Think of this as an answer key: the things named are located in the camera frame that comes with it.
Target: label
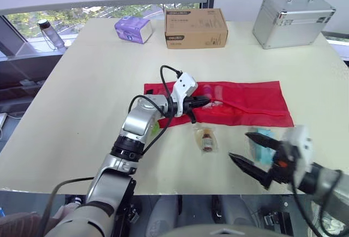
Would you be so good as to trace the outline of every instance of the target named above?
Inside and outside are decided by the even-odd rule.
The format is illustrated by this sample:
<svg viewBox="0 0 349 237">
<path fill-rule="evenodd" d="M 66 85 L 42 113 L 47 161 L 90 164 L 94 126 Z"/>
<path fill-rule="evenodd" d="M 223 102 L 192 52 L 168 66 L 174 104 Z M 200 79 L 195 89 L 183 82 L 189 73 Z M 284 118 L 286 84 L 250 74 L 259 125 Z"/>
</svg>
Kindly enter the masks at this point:
<svg viewBox="0 0 349 237">
<path fill-rule="evenodd" d="M 166 36 L 166 40 L 171 40 L 171 41 L 178 41 L 178 40 L 183 40 L 184 36 L 183 35 L 168 35 Z"/>
<path fill-rule="evenodd" d="M 190 11 L 167 11 L 167 15 L 189 15 Z"/>
<path fill-rule="evenodd" d="M 212 151 L 213 148 L 213 140 L 212 138 L 205 137 L 202 139 L 202 150 L 204 151 Z"/>
</svg>

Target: plastic bag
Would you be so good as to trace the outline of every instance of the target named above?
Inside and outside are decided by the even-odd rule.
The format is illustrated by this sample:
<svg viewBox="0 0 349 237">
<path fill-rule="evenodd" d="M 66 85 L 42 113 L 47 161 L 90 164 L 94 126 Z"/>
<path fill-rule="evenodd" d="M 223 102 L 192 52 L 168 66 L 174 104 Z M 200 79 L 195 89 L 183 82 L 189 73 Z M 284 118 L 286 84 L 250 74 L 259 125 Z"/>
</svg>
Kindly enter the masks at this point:
<svg viewBox="0 0 349 237">
<path fill-rule="evenodd" d="M 217 151 L 217 140 L 213 134 L 213 129 L 201 124 L 194 125 L 194 135 L 197 146 L 203 153 Z"/>
</svg>

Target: tree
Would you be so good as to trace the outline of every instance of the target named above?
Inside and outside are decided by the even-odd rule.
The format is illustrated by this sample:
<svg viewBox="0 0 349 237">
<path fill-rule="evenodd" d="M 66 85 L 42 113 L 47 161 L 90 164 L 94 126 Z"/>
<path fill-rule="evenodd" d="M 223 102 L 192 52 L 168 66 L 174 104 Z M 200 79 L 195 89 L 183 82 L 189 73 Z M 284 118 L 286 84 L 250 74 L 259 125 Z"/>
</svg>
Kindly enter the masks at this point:
<svg viewBox="0 0 349 237">
<path fill-rule="evenodd" d="M 158 4 L 165 9 L 198 8 L 196 4 Z M 40 37 L 41 31 L 37 22 L 47 19 L 58 33 L 78 33 L 90 18 L 123 17 L 127 15 L 143 17 L 143 12 L 151 9 L 151 5 L 120 5 L 115 7 L 101 7 L 96 11 L 86 11 L 84 8 L 71 8 L 66 10 L 38 11 L 7 15 L 7 19 L 25 37 Z"/>
</svg>

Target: cardboard box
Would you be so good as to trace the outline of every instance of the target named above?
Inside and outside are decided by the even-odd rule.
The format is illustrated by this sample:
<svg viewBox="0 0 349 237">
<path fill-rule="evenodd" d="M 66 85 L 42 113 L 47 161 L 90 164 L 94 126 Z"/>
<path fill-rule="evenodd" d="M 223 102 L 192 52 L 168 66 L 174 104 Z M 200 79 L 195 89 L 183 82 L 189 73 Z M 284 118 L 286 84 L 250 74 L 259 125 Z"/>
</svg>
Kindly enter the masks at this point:
<svg viewBox="0 0 349 237">
<path fill-rule="evenodd" d="M 220 9 L 166 10 L 167 48 L 224 47 L 228 28 Z"/>
</svg>

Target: small glass bottle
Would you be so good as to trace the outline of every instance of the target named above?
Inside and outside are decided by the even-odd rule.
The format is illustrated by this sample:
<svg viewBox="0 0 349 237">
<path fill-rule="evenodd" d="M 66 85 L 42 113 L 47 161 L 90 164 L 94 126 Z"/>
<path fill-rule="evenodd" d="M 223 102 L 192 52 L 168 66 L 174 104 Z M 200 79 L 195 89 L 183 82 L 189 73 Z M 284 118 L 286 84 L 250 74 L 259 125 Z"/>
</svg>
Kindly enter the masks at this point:
<svg viewBox="0 0 349 237">
<path fill-rule="evenodd" d="M 202 136 L 202 150 L 203 151 L 212 151 L 213 149 L 213 139 L 210 135 L 209 129 L 204 129 Z"/>
</svg>

